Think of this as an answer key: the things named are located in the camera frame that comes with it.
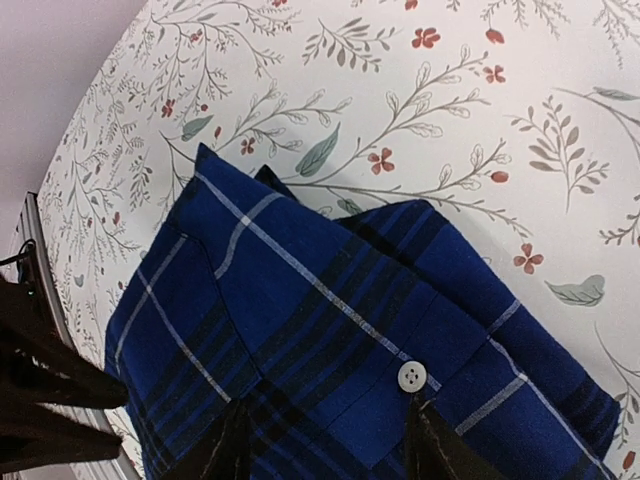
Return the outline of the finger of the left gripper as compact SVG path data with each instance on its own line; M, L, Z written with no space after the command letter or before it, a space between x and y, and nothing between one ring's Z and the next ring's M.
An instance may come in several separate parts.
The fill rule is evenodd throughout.
M37 404L1 401L1 471L112 460L122 440Z
M35 292L1 280L1 388L33 403L113 409L123 383L45 329Z

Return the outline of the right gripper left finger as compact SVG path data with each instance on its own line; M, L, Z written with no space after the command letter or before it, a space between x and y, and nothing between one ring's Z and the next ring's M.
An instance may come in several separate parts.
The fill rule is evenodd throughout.
M232 400L166 480L244 480L251 474L251 425L244 400Z

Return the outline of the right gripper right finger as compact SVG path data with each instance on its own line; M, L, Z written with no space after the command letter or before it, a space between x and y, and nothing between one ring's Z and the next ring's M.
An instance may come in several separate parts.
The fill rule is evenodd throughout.
M425 399L410 400L404 452L408 479L505 479L471 449Z

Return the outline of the blue plaid long sleeve shirt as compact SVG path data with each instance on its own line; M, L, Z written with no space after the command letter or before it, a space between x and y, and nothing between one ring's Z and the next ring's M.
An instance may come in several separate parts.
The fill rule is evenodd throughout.
M249 479L408 479L411 399L505 479L609 479L620 408L429 203L331 220L206 146L111 316L144 473L232 400Z

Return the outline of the floral tablecloth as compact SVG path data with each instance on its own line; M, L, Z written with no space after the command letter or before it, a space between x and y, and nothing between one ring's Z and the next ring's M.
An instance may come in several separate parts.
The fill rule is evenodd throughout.
M638 477L637 2L148 2L38 195L88 359L201 143L328 217L437 207L616 398L607 462Z

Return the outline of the aluminium front rail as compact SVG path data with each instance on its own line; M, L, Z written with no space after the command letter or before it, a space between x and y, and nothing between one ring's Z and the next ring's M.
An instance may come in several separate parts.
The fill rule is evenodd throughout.
M45 329L76 352L77 348L73 345L62 304L54 285L36 193L26 194L16 226L15 239L20 248L26 244L25 251L28 256L19 261L18 267L11 270L18 273L20 282L26 282L35 292L38 306L44 315ZM69 469L71 479L134 480L141 478L123 449L115 460L74 463L69 465Z

